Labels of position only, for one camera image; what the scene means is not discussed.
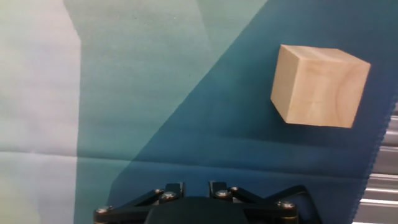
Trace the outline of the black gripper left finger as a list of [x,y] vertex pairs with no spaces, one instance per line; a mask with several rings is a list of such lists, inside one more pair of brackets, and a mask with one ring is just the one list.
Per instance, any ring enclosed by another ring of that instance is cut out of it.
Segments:
[[103,206],[93,212],[95,224],[144,223],[149,212],[158,205],[185,198],[185,183],[167,184],[154,189],[120,207]]

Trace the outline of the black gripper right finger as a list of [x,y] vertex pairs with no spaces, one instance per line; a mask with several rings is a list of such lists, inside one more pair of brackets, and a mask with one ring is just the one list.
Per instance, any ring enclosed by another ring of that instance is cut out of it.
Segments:
[[[267,223],[322,224],[322,218],[308,189],[295,185],[274,195],[262,198],[242,187],[228,187],[225,182],[208,183],[209,198],[224,201],[229,208],[242,212],[246,218],[258,219]],[[305,219],[299,206],[289,199],[303,196],[313,208],[313,217]]]

